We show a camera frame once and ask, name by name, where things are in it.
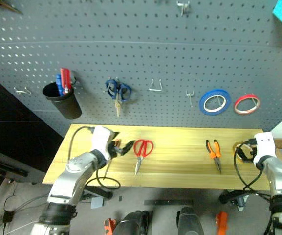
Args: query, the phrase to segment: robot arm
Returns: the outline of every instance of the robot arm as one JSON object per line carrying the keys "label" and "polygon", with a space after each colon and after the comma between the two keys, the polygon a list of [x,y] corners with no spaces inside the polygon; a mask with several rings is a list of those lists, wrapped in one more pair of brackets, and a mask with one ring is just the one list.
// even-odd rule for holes
{"label": "robot arm", "polygon": [[47,198],[48,205],[32,229],[32,235],[68,235],[70,221],[76,216],[76,205],[80,201],[86,181],[107,162],[127,153],[133,146],[130,141],[125,148],[114,147],[113,139],[118,133],[102,126],[94,129],[90,152],[69,161],[64,172],[54,182]]}
{"label": "robot arm", "polygon": [[282,161],[275,155],[275,144],[271,132],[255,135],[257,155],[254,165],[264,171],[270,185],[270,211],[272,230],[282,232]]}

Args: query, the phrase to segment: tape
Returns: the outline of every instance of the tape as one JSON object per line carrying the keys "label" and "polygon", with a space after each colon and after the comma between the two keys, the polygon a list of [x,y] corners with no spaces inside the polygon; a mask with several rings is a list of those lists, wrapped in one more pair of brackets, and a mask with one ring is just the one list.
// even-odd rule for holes
{"label": "tape", "polygon": [[[234,153],[235,153],[237,147],[239,147],[241,144],[242,144],[242,142],[236,142],[236,143],[233,145],[233,147],[232,147],[232,154],[233,154],[233,155],[234,155]],[[255,148],[255,150],[254,150],[254,149],[252,148],[252,146],[247,145],[247,144],[243,144],[242,147],[244,147],[244,146],[249,150],[250,155],[251,155],[252,158],[256,156],[256,154],[257,154],[257,149],[256,149],[256,148]],[[244,162],[243,159],[240,157],[240,155],[239,155],[238,153],[236,154],[236,156],[237,156],[237,159],[238,159],[239,161]]]}
{"label": "tape", "polygon": [[[220,106],[216,109],[207,109],[206,103],[214,98],[214,97],[220,97],[223,99],[223,103],[220,103]],[[216,89],[213,91],[207,92],[199,101],[199,108],[204,114],[208,115],[217,115],[221,114],[223,111],[225,111],[231,103],[231,99],[229,96],[229,93],[227,93],[225,90]]]}
{"label": "tape", "polygon": [[[248,110],[239,110],[238,109],[239,103],[241,103],[242,101],[244,101],[246,99],[251,99],[253,101],[253,103],[255,104],[255,106],[251,109],[248,109]],[[242,114],[242,115],[251,114],[254,111],[256,111],[259,107],[260,107],[260,100],[259,100],[258,96],[256,96],[255,94],[247,94],[247,95],[241,96],[240,98],[238,98],[234,102],[234,111],[236,113]]]}

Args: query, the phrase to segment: wooden table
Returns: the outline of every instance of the wooden table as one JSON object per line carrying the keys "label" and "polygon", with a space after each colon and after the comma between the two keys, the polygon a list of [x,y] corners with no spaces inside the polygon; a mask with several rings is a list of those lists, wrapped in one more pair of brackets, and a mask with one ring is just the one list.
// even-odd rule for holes
{"label": "wooden table", "polygon": [[[52,184],[63,172],[67,163],[69,143],[72,134],[83,124],[72,124],[66,134],[47,174],[45,184]],[[107,126],[119,131],[117,139],[121,146],[137,139],[152,140],[154,150],[141,164],[139,173],[135,176],[136,156],[133,149],[125,156],[112,160],[108,177],[120,181],[127,187],[160,187],[160,188],[217,188],[242,189],[244,185],[237,177],[233,167],[232,146],[237,141],[253,138],[259,129],[220,129],[220,128],[178,128],[178,127],[148,127],[148,126]],[[78,156],[90,150],[91,133],[83,129],[75,136],[71,157]],[[213,139],[217,139],[221,148],[221,168],[219,174],[214,161],[205,147],[205,141],[210,140],[214,149]],[[241,175],[250,182],[259,171],[253,164],[238,161]],[[99,171],[103,176],[106,167]],[[114,186],[111,181],[104,180],[108,186]],[[97,181],[90,183],[98,186]],[[253,184],[254,189],[269,190],[268,181],[264,175]]]}

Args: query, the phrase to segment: pen holder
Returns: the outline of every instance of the pen holder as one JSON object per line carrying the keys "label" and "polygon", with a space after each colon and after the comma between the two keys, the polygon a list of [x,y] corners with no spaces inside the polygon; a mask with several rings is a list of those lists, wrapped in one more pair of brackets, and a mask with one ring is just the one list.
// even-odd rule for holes
{"label": "pen holder", "polygon": [[46,99],[52,101],[66,119],[76,119],[81,116],[82,111],[74,96],[73,88],[69,93],[59,96],[57,85],[53,82],[43,88],[43,94]]}

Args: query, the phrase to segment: floor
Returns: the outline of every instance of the floor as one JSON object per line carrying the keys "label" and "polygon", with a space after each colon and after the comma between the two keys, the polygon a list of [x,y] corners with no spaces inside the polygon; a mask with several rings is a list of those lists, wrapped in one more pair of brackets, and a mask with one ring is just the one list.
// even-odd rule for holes
{"label": "floor", "polygon": [[[29,183],[8,183],[4,181],[0,187],[0,218],[3,214],[5,199],[12,195],[15,185],[15,196],[8,199],[5,208],[12,211],[31,198],[49,193],[51,185]],[[221,204],[218,201],[222,190],[187,189],[187,188],[121,188],[113,192],[113,198],[105,201],[104,206],[91,209],[87,203],[79,203],[78,215],[71,222],[71,234],[102,235],[104,233],[103,221],[107,218],[121,220],[129,212],[135,210],[150,210],[153,213],[151,221],[152,235],[175,235],[176,212],[185,205],[145,206],[144,200],[193,200],[192,206],[199,216],[206,235],[216,233],[215,215],[220,211],[228,213],[227,235],[261,235],[269,219],[268,204],[255,195],[249,196],[246,208],[239,212],[230,203]],[[37,221],[46,203],[46,197],[40,198],[15,213],[13,222],[5,229],[5,234],[27,235],[33,223],[19,228],[25,224]]]}

